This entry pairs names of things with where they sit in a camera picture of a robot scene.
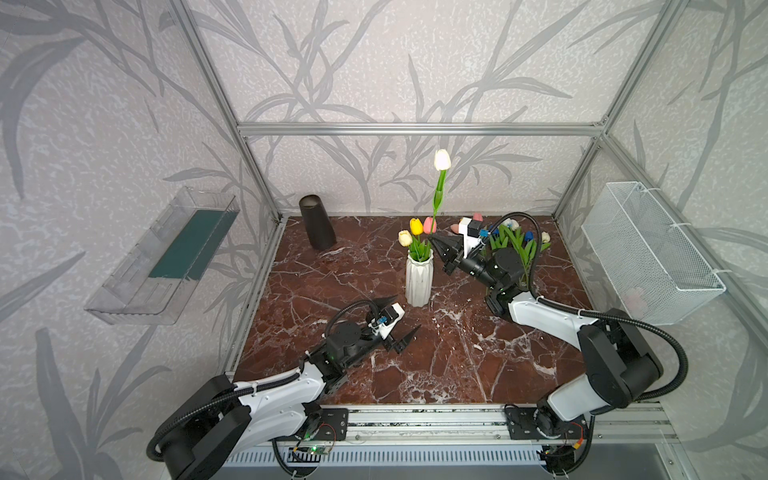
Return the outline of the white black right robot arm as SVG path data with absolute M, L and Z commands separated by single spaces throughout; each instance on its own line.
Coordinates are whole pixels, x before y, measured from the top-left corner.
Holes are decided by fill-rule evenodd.
M 531 235 L 513 223 L 511 212 L 489 226 L 464 217 L 451 236 L 431 228 L 428 240 L 447 274 L 459 269 L 486 288 L 485 303 L 496 316 L 556 337 L 582 355 L 585 372 L 542 399 L 534 419 L 544 435 L 579 417 L 623 409 L 679 388 L 689 359 L 672 335 L 621 310 L 597 312 L 549 300 L 535 286 L 537 262 L 549 237 L 540 225 Z

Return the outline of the white ribbed ceramic vase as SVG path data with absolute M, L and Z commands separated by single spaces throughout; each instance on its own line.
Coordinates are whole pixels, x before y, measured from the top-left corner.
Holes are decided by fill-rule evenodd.
M 406 262 L 405 297 L 412 307 L 424 307 L 431 297 L 434 274 L 433 254 L 425 261 L 415 261 L 411 257 Z

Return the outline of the cream white tulip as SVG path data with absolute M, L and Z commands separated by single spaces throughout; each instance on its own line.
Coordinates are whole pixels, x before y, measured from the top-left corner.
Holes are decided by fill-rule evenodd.
M 409 258 L 413 261 L 420 261 L 420 252 L 417 244 L 414 243 L 414 238 L 408 230 L 402 230 L 398 233 L 398 243 L 408 250 Z

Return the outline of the pink tulip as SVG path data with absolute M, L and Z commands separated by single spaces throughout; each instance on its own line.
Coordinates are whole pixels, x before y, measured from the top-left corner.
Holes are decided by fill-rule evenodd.
M 437 230 L 436 220 L 434 217 L 426 217 L 423 221 L 423 232 L 425 234 L 434 234 Z

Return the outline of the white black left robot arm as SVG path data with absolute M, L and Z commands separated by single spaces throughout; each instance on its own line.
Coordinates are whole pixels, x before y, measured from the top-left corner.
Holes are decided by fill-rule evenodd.
M 210 479 L 234 453 L 312 436 L 322 425 L 321 399 L 338 391 L 351 369 L 377 348 L 407 348 L 413 332 L 392 335 L 404 316 L 395 297 L 357 300 L 336 312 L 297 367 L 253 381 L 209 379 L 157 428 L 147 458 L 174 479 Z

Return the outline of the yellow tulip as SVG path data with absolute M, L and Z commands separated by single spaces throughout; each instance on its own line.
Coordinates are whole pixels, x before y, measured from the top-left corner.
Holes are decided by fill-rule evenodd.
M 430 246 L 427 241 L 421 239 L 421 235 L 424 233 L 423 223 L 418 218 L 412 218 L 409 222 L 409 228 L 412 239 L 409 246 L 410 257 L 415 262 L 427 261 L 430 256 Z

